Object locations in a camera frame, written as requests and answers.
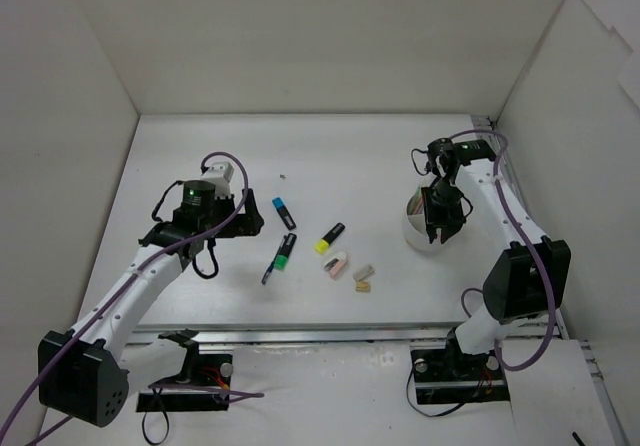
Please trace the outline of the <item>yellow cap black highlighter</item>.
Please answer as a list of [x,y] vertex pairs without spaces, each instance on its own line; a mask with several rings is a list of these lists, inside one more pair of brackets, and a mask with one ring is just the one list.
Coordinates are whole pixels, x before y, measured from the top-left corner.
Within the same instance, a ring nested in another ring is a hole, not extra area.
[[341,222],[336,223],[314,246],[314,250],[324,255],[335,240],[345,231],[345,225]]

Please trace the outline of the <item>small wooden sharpener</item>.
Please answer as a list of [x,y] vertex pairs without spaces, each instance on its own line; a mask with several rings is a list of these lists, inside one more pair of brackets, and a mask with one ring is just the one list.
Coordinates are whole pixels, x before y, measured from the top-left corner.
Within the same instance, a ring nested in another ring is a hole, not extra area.
[[357,292],[368,293],[371,291],[371,285],[367,281],[358,281],[355,285],[355,290]]

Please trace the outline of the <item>green cap black highlighter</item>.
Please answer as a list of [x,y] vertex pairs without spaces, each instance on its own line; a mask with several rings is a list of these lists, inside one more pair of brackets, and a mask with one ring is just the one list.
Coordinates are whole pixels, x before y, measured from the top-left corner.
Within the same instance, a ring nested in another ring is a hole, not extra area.
[[295,233],[289,233],[283,238],[283,242],[274,259],[274,268],[276,270],[283,271],[286,268],[296,241],[297,235]]

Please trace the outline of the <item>blue pen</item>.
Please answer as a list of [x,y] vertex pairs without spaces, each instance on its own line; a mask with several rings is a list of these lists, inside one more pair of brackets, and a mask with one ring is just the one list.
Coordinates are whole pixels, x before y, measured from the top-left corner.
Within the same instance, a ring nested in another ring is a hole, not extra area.
[[262,278],[261,278],[261,284],[264,286],[267,284],[269,277],[271,276],[272,272],[274,270],[274,261],[272,261],[269,266],[267,267],[266,271],[264,272]]

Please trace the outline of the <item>white divided round container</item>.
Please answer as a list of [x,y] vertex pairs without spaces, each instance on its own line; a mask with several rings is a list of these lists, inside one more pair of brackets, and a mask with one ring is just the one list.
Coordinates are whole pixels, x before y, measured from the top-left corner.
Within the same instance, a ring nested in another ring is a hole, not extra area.
[[[428,185],[429,185],[429,181],[427,178],[421,179],[418,182],[418,186],[412,196],[414,196],[418,192],[421,193],[421,188]],[[426,254],[435,254],[437,251],[443,250],[445,247],[447,247],[447,244],[444,244],[441,241],[439,234],[436,241],[433,244],[429,243],[429,238],[425,231],[425,220],[424,220],[423,208],[420,214],[414,215],[414,216],[408,216],[407,204],[405,206],[405,215],[402,220],[402,231],[403,231],[403,236],[405,241],[413,249]]]

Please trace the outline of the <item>pink white stapler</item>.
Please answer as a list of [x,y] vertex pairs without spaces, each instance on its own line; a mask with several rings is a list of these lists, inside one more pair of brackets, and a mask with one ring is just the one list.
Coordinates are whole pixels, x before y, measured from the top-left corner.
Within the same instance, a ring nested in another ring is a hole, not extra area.
[[338,262],[347,258],[347,254],[343,251],[339,251],[331,255],[324,263],[323,270],[329,272]]

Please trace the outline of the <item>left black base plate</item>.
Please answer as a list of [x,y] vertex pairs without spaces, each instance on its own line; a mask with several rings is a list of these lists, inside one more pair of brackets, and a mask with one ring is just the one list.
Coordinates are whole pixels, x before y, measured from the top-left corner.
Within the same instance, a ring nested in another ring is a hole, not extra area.
[[229,409],[228,395],[187,389],[187,386],[222,389],[231,385],[233,355],[230,352],[201,355],[190,376],[174,376],[158,380],[171,388],[143,390],[136,397],[137,413],[221,412]]

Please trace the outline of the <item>grey eraser block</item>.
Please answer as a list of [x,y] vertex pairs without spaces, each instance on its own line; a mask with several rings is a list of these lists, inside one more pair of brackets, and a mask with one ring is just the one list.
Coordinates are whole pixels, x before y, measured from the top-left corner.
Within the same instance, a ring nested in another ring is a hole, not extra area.
[[364,281],[375,273],[374,268],[371,265],[366,265],[358,269],[353,273],[353,279],[356,282]]

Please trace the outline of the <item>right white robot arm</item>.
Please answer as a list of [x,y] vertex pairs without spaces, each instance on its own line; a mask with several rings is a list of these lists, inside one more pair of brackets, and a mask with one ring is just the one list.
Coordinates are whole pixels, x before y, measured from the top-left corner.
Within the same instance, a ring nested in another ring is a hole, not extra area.
[[425,232],[431,245],[445,246],[476,216],[496,243],[497,260],[482,288],[481,306],[453,331],[442,354],[445,371],[464,378],[474,371],[479,355],[499,352],[513,324],[547,318],[539,348],[525,361],[535,363],[548,347],[562,304],[571,250],[538,227],[504,184],[499,174],[501,151],[484,139],[432,141],[425,150],[421,189]]

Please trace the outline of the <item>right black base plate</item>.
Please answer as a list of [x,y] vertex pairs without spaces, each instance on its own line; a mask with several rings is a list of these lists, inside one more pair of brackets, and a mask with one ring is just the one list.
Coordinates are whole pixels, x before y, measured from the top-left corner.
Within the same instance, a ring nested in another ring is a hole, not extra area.
[[413,349],[410,391],[419,406],[509,402],[505,374],[492,352],[453,360],[445,349]]

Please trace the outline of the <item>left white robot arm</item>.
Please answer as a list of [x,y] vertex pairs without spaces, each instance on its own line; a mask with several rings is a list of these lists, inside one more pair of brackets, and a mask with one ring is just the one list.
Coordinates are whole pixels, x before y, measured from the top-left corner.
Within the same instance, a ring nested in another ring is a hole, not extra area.
[[93,311],[65,333],[48,332],[38,346],[39,402],[105,427],[127,398],[144,389],[191,384],[199,375],[199,344],[191,330],[160,334],[132,354],[124,349],[162,292],[218,239],[251,237],[264,225],[254,192],[239,202],[211,180],[182,185],[182,201],[169,221],[157,222],[139,241],[123,276]]

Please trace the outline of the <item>blue cap black highlighter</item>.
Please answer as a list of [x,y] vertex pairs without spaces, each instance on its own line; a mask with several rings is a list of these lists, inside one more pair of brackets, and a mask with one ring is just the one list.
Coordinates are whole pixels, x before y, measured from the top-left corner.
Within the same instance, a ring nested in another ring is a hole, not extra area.
[[272,200],[272,204],[287,230],[294,231],[297,225],[284,201],[280,197],[276,197]]

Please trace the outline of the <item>pink pen tube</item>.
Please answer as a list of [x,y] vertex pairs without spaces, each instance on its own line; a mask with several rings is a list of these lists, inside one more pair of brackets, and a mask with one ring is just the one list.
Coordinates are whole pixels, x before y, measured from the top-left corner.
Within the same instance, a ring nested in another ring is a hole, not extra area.
[[423,198],[420,192],[416,193],[407,204],[407,215],[414,216],[421,213],[423,208]]

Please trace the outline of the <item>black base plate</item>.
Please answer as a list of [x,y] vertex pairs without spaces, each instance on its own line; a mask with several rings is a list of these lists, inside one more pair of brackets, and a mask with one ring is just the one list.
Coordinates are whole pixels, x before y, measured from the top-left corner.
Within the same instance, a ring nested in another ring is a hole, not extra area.
[[233,355],[230,352],[201,355],[190,376],[174,376],[158,380],[171,388],[143,390],[136,397],[137,413],[221,412],[229,409],[228,395],[187,389],[187,386],[222,389],[231,385]]
[[453,360],[445,349],[413,349],[410,391],[419,406],[509,402],[505,374],[492,352]]

